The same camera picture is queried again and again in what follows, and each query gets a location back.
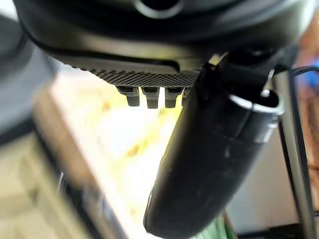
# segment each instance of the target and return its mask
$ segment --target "black cylindrical handle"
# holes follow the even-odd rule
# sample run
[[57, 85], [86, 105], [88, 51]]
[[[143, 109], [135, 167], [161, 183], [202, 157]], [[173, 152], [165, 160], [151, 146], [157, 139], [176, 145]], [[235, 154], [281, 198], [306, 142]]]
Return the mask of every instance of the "black cylindrical handle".
[[150, 195], [144, 226], [161, 238], [194, 236], [221, 213], [284, 110], [272, 91], [251, 102], [207, 77], [187, 99]]

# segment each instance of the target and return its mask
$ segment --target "black device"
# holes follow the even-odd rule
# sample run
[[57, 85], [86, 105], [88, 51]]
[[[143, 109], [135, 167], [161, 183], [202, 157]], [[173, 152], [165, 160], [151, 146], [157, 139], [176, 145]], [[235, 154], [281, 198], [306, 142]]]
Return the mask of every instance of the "black device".
[[144, 225], [189, 238], [219, 215], [284, 107], [265, 84], [309, 24], [315, 0], [14, 0], [38, 46], [117, 87], [131, 106], [186, 99]]

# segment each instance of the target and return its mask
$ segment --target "metal pole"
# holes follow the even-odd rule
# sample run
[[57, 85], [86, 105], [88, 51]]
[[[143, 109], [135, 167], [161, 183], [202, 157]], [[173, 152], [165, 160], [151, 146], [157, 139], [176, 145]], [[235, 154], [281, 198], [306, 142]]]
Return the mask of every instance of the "metal pole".
[[274, 77], [273, 87], [284, 97], [286, 106], [286, 111], [281, 116], [281, 141], [304, 238], [317, 239], [306, 149], [294, 80], [292, 72], [284, 72]]

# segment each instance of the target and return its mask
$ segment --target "ventilation grille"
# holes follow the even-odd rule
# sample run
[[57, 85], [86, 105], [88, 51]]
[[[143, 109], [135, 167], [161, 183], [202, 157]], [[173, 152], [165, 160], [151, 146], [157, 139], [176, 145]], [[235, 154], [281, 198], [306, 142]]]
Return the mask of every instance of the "ventilation grille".
[[133, 87], [192, 87], [198, 76], [198, 73], [153, 74], [94, 69], [89, 71], [110, 84]]

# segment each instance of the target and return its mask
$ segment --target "green object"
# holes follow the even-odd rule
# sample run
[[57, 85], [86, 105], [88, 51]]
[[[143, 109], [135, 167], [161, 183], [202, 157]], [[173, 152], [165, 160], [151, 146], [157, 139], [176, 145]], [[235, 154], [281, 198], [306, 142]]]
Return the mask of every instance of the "green object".
[[193, 237], [193, 239], [237, 239], [232, 229], [219, 216], [212, 224]]

